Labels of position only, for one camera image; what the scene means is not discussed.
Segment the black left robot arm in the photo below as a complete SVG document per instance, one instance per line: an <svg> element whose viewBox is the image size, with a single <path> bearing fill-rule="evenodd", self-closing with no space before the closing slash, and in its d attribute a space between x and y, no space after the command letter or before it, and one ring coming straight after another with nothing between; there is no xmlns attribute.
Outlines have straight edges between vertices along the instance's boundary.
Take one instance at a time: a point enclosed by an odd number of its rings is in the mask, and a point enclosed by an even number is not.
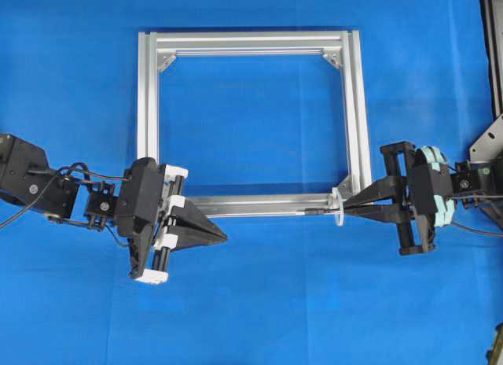
<svg viewBox="0 0 503 365"><path fill-rule="evenodd" d="M1 199L48 220L112 232L129 250L134 281L158 285L168 279L172 252L220 244L226 234L183 196L188 172L136 160L123 176L99 175L76 162L58 170L40 147L12 134L1 136Z"/></svg>

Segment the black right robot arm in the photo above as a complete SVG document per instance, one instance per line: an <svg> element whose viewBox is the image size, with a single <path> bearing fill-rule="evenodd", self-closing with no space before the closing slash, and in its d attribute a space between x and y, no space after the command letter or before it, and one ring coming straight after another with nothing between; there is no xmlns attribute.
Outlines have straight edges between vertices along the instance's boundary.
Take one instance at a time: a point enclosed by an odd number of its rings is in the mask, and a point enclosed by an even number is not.
<svg viewBox="0 0 503 365"><path fill-rule="evenodd" d="M439 148L397 142L380 148L387 174L348 198L342 214L393 223L403 256L435 249L435 231L450 226L458 205L502 224L502 160L453 168Z"/></svg>

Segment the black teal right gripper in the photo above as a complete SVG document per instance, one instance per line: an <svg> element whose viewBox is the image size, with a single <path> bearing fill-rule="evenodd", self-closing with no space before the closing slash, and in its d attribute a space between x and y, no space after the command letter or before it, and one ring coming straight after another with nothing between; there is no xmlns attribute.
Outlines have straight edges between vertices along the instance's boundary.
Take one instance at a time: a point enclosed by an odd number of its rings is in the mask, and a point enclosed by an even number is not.
<svg viewBox="0 0 503 365"><path fill-rule="evenodd" d="M347 199L344 213L395 223L402 256L435 249L435 229L452 223L455 202L447 159L436 146L397 142L380 147L387 175ZM393 205L366 205L391 200Z"/></svg>

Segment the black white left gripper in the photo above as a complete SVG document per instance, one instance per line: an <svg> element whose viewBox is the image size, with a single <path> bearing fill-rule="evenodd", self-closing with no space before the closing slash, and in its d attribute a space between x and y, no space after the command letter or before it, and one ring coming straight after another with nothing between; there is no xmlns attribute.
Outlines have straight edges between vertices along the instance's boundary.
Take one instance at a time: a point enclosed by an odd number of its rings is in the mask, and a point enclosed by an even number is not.
<svg viewBox="0 0 503 365"><path fill-rule="evenodd" d="M124 172L125 180L116 203L116 226L119 236L127 239L133 280L164 283L171 250L216 245L227 240L227 235L194 203L180 197L187 177L186 169L157 164L151 157L136 160ZM176 202L170 203L173 195ZM169 213L186 227L171 227L171 233L177 237L157 238L156 225L162 225Z"/></svg>

